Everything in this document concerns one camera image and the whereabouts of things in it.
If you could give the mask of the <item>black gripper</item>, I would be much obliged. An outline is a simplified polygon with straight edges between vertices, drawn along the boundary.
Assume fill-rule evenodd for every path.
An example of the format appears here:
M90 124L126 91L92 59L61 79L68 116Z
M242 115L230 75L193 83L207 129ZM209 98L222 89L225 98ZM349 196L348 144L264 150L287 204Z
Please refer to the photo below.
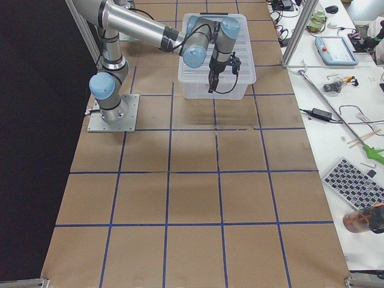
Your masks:
M219 74L222 73L227 66L231 66L232 74L238 75L241 67L240 59L235 55L236 52L232 52L230 54L225 54L228 57L225 61L219 61L220 53L216 53L215 56L211 56L211 60L209 63L209 88L208 92L211 94L216 91L218 82L219 82Z

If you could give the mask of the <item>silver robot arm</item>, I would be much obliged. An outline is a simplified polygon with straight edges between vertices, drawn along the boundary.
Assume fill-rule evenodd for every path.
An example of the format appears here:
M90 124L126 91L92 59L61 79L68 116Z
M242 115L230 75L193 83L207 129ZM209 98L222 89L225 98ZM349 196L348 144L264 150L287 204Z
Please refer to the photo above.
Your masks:
M225 17L221 21L207 17L190 17L185 33L149 19L116 4L114 1L74 1L77 12L98 29L103 44L102 69L89 81L91 94L98 104L98 118L109 131L121 131L121 124L135 118L129 96L119 89L128 73L128 62L121 52L120 34L146 42L163 52L175 52L190 68L199 68L205 61L209 44L214 45L209 62L210 93L216 92L219 75L226 67L237 75L241 62L233 51L240 32L240 23Z

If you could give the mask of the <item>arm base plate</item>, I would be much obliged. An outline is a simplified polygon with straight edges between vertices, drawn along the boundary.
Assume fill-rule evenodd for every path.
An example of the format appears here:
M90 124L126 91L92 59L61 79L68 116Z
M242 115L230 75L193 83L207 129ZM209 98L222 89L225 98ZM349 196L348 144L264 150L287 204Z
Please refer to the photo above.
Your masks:
M89 133L135 132L139 108L139 94L122 94L120 105L113 110L103 110L94 101L87 131Z

